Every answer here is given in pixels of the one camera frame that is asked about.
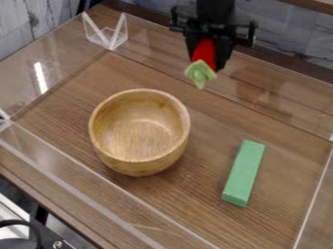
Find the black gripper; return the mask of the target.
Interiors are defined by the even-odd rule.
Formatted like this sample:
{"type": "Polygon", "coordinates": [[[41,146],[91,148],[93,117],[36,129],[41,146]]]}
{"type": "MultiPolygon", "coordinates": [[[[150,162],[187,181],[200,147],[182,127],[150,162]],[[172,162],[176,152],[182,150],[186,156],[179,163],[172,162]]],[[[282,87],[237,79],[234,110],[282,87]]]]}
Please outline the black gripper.
{"type": "Polygon", "coordinates": [[[184,35],[190,60],[200,42],[200,35],[215,39],[215,70],[219,71],[237,45],[251,47],[257,40],[258,23],[235,13],[233,5],[219,5],[202,10],[195,5],[170,8],[168,29],[184,35]]]}

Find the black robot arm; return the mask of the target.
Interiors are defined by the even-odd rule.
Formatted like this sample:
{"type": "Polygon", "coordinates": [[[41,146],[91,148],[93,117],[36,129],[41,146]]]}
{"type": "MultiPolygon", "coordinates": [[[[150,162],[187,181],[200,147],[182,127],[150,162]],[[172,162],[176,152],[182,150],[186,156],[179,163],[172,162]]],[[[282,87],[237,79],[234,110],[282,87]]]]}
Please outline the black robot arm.
{"type": "Polygon", "coordinates": [[[183,35],[190,61],[203,60],[214,72],[237,46],[255,44],[258,27],[254,19],[235,13],[235,0],[195,0],[170,8],[168,29],[183,35]]]}

